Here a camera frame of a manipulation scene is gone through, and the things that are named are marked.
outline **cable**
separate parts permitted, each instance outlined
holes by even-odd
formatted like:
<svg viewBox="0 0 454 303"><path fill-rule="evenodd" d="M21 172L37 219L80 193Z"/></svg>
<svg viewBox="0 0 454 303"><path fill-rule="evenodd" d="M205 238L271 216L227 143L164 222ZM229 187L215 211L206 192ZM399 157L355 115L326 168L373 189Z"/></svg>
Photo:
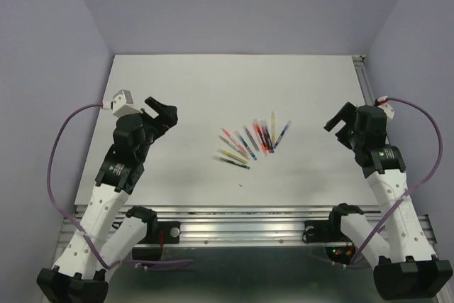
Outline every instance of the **cable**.
<svg viewBox="0 0 454 303"><path fill-rule="evenodd" d="M89 104L87 106L83 106L82 108L74 111L72 114L70 114L65 122L62 124L60 130L58 131L57 137L55 138L54 145L52 147L52 151L50 152L50 157L49 157L49 163L48 163L48 175L47 175L47 187L48 187L48 195L51 204L59 211L66 219L71 221L76 228L81 231L82 233L87 233L85 229L82 227L82 225L76 220L76 218L73 217L68 211L63 209L62 207L58 206L57 202L55 201L54 194L52 193L52 187L50 186L50 173L52 171L52 164L53 160L55 157L55 150L57 149L58 142L60 141L60 138L62 137L63 131L65 130L66 126L70 122L70 120L76 116L78 113L85 109L89 108L101 108L102 104ZM87 242L88 246L90 247L90 250L92 250L92 253L96 257L96 259L101 263L103 268L110 270L111 268L114 268L120 263L132 263L132 264L146 264L146 265L178 265L174 266L171 268L158 268L155 269L150 268L149 270L152 271L171 271L171 270L176 270L180 268L184 268L190 264L192 264L194 261L192 259L183 259L183 260L168 260L168 261L151 261L151 260L117 260L113 262L112 264L108 265L106 262L104 262L104 259L102 259L102 256L99 254L98 250L94 246L92 240L88 236L84 236L85 241Z"/></svg>
<svg viewBox="0 0 454 303"><path fill-rule="evenodd" d="M383 224L385 223L385 221L394 213L394 211L397 209L397 207L404 201L404 197L405 196L408 196L410 195L411 193L413 193L417 188L419 188L420 186L422 186L423 184L425 184L426 182L428 182L432 176L435 174L436 170L438 169L438 166L440 165L440 162L441 162L441 157L443 156L443 139L441 138L441 132L440 132L440 128L438 127L437 123L435 122L435 119L432 117L432 115L430 115L426 110L422 109L420 106L418 106L417 104L414 104L414 103L411 103L410 101L406 101L404 99L398 99L398 98L395 98L395 97L387 97L387 99L385 101L383 101L383 103L385 103L386 101L395 101L395 102L400 102L400 103L403 103L403 104L407 104L409 106L412 106L413 108L415 109L418 109L421 113L423 113L424 115L426 115L426 117L429 119L429 121L432 123L432 126L435 128L435 132L437 134L437 139L438 139L438 156L437 156L437 159L435 161L435 164L433 165L431 171L427 174L427 176L425 176L420 182L418 182L417 184L414 184L413 186L411 186L410 188L408 188L404 193L403 195L401 195L401 197L396 200L396 202L394 203L394 205L392 205L392 207L388 210L388 212L386 212L386 214L380 219L380 221L378 222L378 224L371 230L371 232L369 233L369 235L367 236L367 238L364 240L364 242L361 244L361 246L358 248L358 251L357 253L355 253L355 255L353 256L352 260L351 260L351 263L354 263L355 260L358 259L358 255L362 253L362 251L364 250L364 248L366 247L366 245L370 242L370 240L373 238L373 236L377 233L377 231L379 230L379 228L381 228L383 226Z"/></svg>

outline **blue marker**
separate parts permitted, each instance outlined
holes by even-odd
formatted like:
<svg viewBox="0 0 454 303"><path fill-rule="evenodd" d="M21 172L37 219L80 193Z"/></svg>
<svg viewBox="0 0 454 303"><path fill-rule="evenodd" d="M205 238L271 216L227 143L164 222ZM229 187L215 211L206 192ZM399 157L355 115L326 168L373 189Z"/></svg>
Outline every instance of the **blue marker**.
<svg viewBox="0 0 454 303"><path fill-rule="evenodd" d="M290 128L291 124L292 124L292 121L288 120L287 124L285 125L284 129L281 132L281 135L279 135L279 138L277 138L277 141L275 143L275 149L276 149L277 145L280 144L282 138L284 137L285 132L287 131L288 128Z"/></svg>
<svg viewBox="0 0 454 303"><path fill-rule="evenodd" d="M241 143L243 143L243 145L246 147L250 156L252 156L254 160L257 160L257 157L254 155L254 152L249 148L248 144L246 143L246 141L244 141L244 138L240 135L240 133L238 131L235 131L235 134L240 139Z"/></svg>

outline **bolt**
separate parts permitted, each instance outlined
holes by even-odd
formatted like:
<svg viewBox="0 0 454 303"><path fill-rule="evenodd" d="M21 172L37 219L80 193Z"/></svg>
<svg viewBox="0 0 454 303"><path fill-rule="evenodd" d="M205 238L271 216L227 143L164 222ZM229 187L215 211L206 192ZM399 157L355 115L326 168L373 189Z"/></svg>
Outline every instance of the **bolt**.
<svg viewBox="0 0 454 303"><path fill-rule="evenodd" d="M172 227L172 228L170 229L170 235L171 235L171 237L173 237L173 238L178 237L178 236L179 236L179 229L178 229L177 227Z"/></svg>

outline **robotic arm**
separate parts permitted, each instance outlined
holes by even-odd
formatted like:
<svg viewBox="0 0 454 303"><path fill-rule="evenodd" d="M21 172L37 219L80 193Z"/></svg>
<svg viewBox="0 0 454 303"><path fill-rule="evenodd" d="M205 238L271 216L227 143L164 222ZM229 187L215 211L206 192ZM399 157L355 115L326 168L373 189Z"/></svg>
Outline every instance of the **robotic arm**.
<svg viewBox="0 0 454 303"><path fill-rule="evenodd" d="M118 117L113 145L96 176L91 199L80 221L83 231L74 233L52 270L42 269L38 276L37 283L51 302L103 302L117 267L103 268L89 242L101 250L105 264L112 264L123 260L147 233L157 230L156 212L134 206L106 242L118 211L144 171L150 146L178 121L175 106L165 106L152 97L145 103L158 113L157 117L135 108L131 93L125 90L116 94L112 102L103 103L103 109L111 109Z"/></svg>
<svg viewBox="0 0 454 303"><path fill-rule="evenodd" d="M406 166L399 149L387 143L387 122L394 110L386 102L355 107L347 103L325 126L331 131L345 122L336 136L355 154L386 220L389 244L376 233L362 250L374 271L377 291L384 299L434 297L451 278L449 261L439 260L427 241L409 195ZM372 231L357 206L341 204L329 217L334 234L360 246Z"/></svg>

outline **yellow marker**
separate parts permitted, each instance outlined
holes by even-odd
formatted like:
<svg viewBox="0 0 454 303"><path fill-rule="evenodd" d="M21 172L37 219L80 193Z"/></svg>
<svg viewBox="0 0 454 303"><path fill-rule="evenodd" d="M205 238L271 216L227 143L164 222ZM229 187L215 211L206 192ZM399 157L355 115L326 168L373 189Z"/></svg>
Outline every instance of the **yellow marker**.
<svg viewBox="0 0 454 303"><path fill-rule="evenodd" d="M227 155L228 157L234 159L234 160L237 160L238 162L241 162L245 165L248 164L248 161L246 160L243 160L242 158L239 158L238 156L235 156L234 154L230 154L227 150L224 150L224 149L218 149L218 152L220 152L220 154L224 154L224 155Z"/></svg>
<svg viewBox="0 0 454 303"><path fill-rule="evenodd" d="M275 113L271 112L271 143L272 146L275 146L276 142L276 123L275 123Z"/></svg>

